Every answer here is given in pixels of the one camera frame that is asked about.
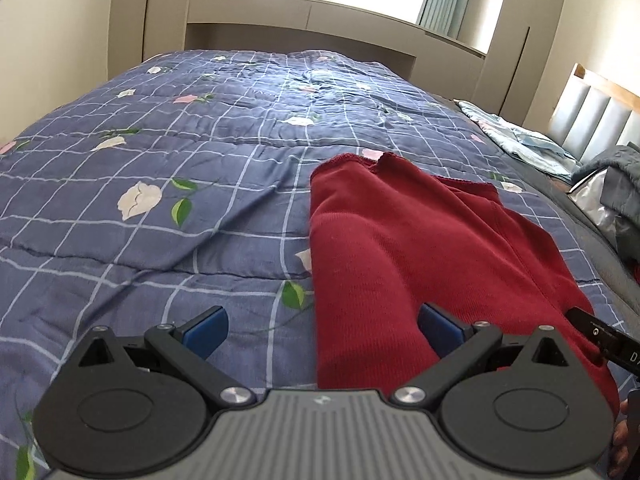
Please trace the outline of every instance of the ribbed gray surface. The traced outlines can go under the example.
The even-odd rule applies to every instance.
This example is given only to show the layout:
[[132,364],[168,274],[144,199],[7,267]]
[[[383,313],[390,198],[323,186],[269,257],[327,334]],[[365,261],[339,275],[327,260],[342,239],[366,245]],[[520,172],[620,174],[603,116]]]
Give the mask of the ribbed gray surface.
[[616,144],[640,142],[640,114],[571,76],[546,134],[581,162]]
[[[52,480],[76,477],[56,473]],[[450,450],[424,414],[375,392],[274,391],[222,415],[187,459],[145,480],[484,480],[511,478]],[[595,480],[591,471],[566,476]]]

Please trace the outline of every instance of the bed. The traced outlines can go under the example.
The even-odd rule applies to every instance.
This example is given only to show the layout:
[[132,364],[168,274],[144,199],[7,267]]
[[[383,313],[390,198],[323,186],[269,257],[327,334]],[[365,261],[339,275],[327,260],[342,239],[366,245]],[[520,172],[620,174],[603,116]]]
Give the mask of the bed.
[[[309,176],[339,153],[385,151],[494,184],[552,235],[601,319],[626,330],[636,317],[579,211],[450,102],[332,52],[162,54],[0,156],[0,476],[45,471],[30,411],[97,324],[139,335],[219,304],[230,333],[213,364],[258,394],[313,388]],[[634,380],[612,368],[624,398]]]

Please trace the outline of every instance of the red cloth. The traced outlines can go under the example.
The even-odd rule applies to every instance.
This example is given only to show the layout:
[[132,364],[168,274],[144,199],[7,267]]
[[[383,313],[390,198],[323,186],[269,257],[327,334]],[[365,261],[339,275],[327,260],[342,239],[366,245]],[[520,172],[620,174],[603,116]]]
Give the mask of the red cloth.
[[416,323],[428,302],[504,333],[554,325],[618,412],[606,363],[564,317],[592,314],[589,300],[552,237],[491,184],[435,178],[391,153],[339,155],[311,176],[310,224],[319,387],[389,395],[437,362]]

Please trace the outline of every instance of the padded headboard panel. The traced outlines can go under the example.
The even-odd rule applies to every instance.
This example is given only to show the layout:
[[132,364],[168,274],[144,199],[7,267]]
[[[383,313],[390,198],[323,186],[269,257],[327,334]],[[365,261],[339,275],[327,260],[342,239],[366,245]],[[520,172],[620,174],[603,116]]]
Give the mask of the padded headboard panel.
[[581,162],[616,144],[640,144],[640,98],[576,64],[547,135]]

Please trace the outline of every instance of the bedsheet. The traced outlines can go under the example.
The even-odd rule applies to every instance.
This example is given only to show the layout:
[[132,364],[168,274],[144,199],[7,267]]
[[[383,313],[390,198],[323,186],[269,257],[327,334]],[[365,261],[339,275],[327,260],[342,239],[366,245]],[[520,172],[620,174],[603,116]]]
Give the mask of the bedsheet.
[[572,171],[580,166],[571,153],[539,132],[526,130],[502,117],[489,114],[467,101],[456,101],[462,113],[478,124],[491,140],[514,158],[537,170],[571,183]]
[[[212,364],[258,394],[313,388],[309,176],[339,153],[384,151],[494,184],[622,326],[558,213],[461,116],[384,66],[322,51],[165,54],[0,150],[0,477],[44,471],[30,411],[96,324],[139,335],[220,304],[230,333]],[[632,378],[613,372],[626,397]]]

